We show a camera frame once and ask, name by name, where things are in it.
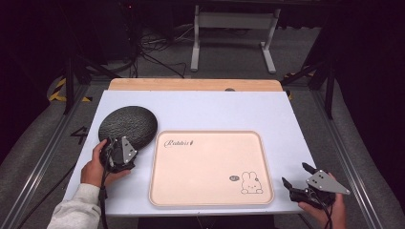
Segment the rectangular tray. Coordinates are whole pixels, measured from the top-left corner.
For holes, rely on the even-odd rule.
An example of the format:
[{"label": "rectangular tray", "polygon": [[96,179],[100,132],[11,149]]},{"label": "rectangular tray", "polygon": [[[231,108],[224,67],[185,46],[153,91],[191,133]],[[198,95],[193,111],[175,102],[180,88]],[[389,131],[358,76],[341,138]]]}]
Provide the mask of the rectangular tray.
[{"label": "rectangular tray", "polygon": [[259,135],[161,132],[149,198],[157,206],[270,203],[274,191]]}]

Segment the black round mat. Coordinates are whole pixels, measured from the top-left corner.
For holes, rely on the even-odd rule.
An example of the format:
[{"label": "black round mat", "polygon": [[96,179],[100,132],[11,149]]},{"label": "black round mat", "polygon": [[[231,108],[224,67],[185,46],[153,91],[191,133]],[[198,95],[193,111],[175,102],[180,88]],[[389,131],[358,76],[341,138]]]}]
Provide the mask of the black round mat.
[{"label": "black round mat", "polygon": [[98,130],[99,140],[107,137],[127,136],[135,150],[140,150],[155,137],[158,121],[155,115],[143,107],[123,107],[110,113]]}]

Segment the cartoon rabbit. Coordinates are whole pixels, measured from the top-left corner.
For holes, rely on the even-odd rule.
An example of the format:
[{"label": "cartoon rabbit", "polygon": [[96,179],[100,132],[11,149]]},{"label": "cartoon rabbit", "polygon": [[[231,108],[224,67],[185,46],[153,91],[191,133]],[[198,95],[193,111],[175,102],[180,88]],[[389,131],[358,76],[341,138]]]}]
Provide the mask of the cartoon rabbit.
[{"label": "cartoon rabbit", "polygon": [[242,174],[242,193],[243,194],[262,194],[262,185],[255,172],[244,172]]}]

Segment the sleeve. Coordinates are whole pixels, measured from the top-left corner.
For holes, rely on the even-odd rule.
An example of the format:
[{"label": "sleeve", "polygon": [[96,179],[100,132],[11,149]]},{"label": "sleeve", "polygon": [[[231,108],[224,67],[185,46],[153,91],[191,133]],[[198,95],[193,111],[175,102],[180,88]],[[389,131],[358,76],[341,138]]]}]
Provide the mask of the sleeve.
[{"label": "sleeve", "polygon": [[64,200],[55,207],[48,229],[97,228],[101,214],[98,193],[98,187],[80,184],[72,200]]}]

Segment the hand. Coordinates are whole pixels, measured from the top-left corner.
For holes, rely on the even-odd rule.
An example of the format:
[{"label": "hand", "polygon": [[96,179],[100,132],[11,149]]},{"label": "hand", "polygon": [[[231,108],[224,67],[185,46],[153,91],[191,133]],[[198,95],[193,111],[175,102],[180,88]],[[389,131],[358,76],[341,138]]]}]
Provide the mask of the hand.
[{"label": "hand", "polygon": [[[107,142],[107,139],[101,141],[98,145],[95,146],[93,149],[93,157],[92,160],[87,162],[87,164],[81,170],[81,183],[88,183],[93,184],[97,187],[101,187],[101,178],[104,172],[104,167],[100,163],[100,152],[102,147]],[[131,173],[130,170],[124,170],[117,174],[109,174],[105,179],[105,186],[110,185],[115,180],[125,177]]]},{"label": "hand", "polygon": [[[325,228],[328,223],[328,217],[324,210],[314,208],[305,202],[299,202],[298,206],[313,216],[318,221],[321,228]],[[336,200],[333,204],[333,211],[330,218],[333,222],[334,229],[346,229],[346,207],[343,202],[342,194],[336,194]]]}]

